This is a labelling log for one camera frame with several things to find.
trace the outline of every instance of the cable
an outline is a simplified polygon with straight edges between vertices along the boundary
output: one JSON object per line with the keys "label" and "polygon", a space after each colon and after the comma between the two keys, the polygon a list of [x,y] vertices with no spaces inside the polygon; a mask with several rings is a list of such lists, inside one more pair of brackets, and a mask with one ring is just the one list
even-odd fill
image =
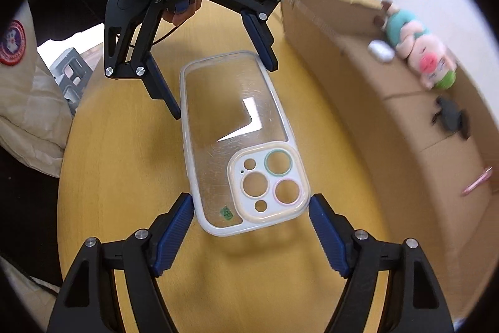
{"label": "cable", "polygon": [[[155,42],[153,42],[153,46],[158,44],[160,41],[163,41],[165,38],[167,38],[169,35],[171,35],[171,33],[173,33],[175,30],[177,30],[180,26],[182,26],[184,24],[184,22],[182,22],[181,24],[179,24],[178,26],[175,26],[172,30],[170,30],[168,33],[166,33],[162,38],[160,38],[159,40],[156,40]],[[134,48],[135,47],[135,44],[130,44],[130,47],[131,48]]]}

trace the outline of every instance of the cardboard box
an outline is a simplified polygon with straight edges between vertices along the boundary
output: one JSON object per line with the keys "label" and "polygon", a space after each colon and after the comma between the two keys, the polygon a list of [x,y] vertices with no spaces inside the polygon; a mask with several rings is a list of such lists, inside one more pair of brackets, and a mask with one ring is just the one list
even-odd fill
{"label": "cardboard box", "polygon": [[[472,137],[449,135],[431,124],[437,93],[400,59],[381,64],[368,52],[371,40],[385,40],[373,25],[379,6],[283,0],[282,9],[286,39],[369,169],[392,240],[420,242],[452,316],[466,316],[499,259],[499,222],[492,221],[499,218],[499,131],[486,103],[459,69],[449,94],[470,113]],[[485,166],[496,169],[493,179],[462,197]]]}

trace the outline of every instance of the black sleeve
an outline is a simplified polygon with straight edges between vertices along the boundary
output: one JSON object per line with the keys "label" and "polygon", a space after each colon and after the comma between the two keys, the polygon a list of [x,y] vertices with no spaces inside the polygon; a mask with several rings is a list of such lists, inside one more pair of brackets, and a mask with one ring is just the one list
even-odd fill
{"label": "black sleeve", "polygon": [[28,0],[38,45],[104,22],[107,0]]}

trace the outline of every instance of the wooden table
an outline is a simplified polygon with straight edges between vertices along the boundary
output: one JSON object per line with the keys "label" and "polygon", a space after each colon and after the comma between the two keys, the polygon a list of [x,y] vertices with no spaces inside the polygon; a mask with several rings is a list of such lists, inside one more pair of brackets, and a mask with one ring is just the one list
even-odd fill
{"label": "wooden table", "polygon": [[[300,58],[285,42],[280,8],[269,18],[279,70],[272,81],[293,127],[314,192],[355,228],[389,239],[368,174],[348,135]],[[158,35],[171,25],[162,22]],[[192,60],[253,50],[241,17],[208,1],[152,53],[176,98]],[[128,237],[189,191],[180,121],[138,80],[93,74],[69,136],[61,174],[58,244],[65,275],[83,241]],[[127,332],[137,331],[123,272],[116,272]],[[386,273],[368,321],[375,332]],[[308,214],[243,235],[217,238],[193,221],[171,270],[158,280],[179,332],[323,332],[344,279],[332,271]]]}

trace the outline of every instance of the black knit fabric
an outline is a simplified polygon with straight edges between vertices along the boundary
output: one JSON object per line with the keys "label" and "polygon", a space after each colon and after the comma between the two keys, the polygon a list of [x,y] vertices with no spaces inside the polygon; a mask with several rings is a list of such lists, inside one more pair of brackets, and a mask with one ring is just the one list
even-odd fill
{"label": "black knit fabric", "polygon": [[28,0],[38,45],[104,22],[107,0]]}
{"label": "black knit fabric", "polygon": [[0,252],[28,275],[61,286],[58,187],[59,178],[28,168],[0,147]]}

